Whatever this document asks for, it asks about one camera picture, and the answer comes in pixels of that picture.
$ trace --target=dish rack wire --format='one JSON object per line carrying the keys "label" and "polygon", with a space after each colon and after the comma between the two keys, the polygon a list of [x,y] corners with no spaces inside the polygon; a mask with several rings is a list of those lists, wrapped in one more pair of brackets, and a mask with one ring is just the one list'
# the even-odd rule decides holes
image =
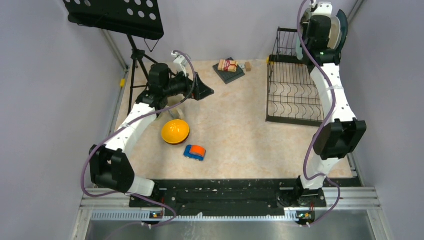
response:
{"label": "dish rack wire", "polygon": [[266,121],[319,127],[324,111],[308,67],[297,58],[297,32],[280,27],[277,30],[267,59]]}

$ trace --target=yellow clip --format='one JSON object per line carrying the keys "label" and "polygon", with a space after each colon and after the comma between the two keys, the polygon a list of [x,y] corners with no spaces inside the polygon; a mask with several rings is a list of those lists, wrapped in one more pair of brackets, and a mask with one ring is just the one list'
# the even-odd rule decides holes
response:
{"label": "yellow clip", "polygon": [[120,86],[121,88],[123,88],[123,87],[125,86],[125,78],[122,78],[122,79],[120,80],[120,84],[119,84],[119,86]]}

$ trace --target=yellow bowl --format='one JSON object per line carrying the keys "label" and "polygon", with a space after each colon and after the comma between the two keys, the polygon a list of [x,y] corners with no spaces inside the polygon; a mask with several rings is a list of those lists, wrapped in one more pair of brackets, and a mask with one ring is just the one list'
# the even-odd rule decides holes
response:
{"label": "yellow bowl", "polygon": [[189,137],[189,124],[181,119],[169,121],[162,128],[162,139],[168,144],[180,144]]}

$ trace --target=robotic arm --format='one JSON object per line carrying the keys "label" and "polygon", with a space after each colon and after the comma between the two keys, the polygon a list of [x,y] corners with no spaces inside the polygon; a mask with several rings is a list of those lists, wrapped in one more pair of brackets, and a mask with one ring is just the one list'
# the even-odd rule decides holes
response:
{"label": "robotic arm", "polygon": [[[301,206],[318,200],[323,194],[326,176],[334,165],[355,150],[367,129],[365,121],[357,120],[351,110],[340,77],[341,51],[348,34],[348,20],[342,10],[339,10],[336,17],[332,17],[332,11],[331,2],[314,1],[305,11],[300,23],[302,40],[313,59],[328,76],[331,87],[308,58],[299,39],[296,46],[297,58],[307,65],[319,92],[324,116],[330,115],[323,129],[316,133],[313,156],[306,166],[308,177],[302,175],[297,179],[295,199]],[[334,91],[335,99],[332,99],[331,91]],[[330,112],[332,101],[336,103],[334,110]]]}
{"label": "robotic arm", "polygon": [[135,105],[119,127],[125,128],[119,134],[112,137],[101,146],[90,161],[91,181],[99,186],[109,188],[121,193],[140,194],[150,197],[154,193],[155,183],[152,180],[136,176],[128,160],[128,156],[146,128],[156,120],[156,114],[152,114],[129,125],[136,118],[162,110],[168,104],[168,97],[179,94],[185,97],[190,94],[197,101],[212,94],[214,90],[206,86],[197,72],[194,83],[189,79],[186,71],[187,59],[179,53],[173,52],[176,58],[173,62],[178,69],[175,77],[172,77],[171,69],[164,63],[154,64],[148,74],[147,88],[135,101]]}

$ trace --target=black music stand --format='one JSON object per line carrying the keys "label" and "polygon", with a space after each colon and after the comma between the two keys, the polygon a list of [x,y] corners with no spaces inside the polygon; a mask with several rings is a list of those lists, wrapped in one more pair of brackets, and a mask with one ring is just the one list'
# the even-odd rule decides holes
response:
{"label": "black music stand", "polygon": [[122,33],[128,37],[132,47],[132,75],[129,92],[128,114],[131,112],[133,90],[144,86],[134,86],[134,75],[137,61],[149,81],[149,74],[143,63],[147,58],[157,64],[153,58],[146,55],[146,51],[137,48],[133,36],[149,40],[159,40],[164,36],[158,0],[63,0],[69,12],[68,20],[80,26],[109,30]]}

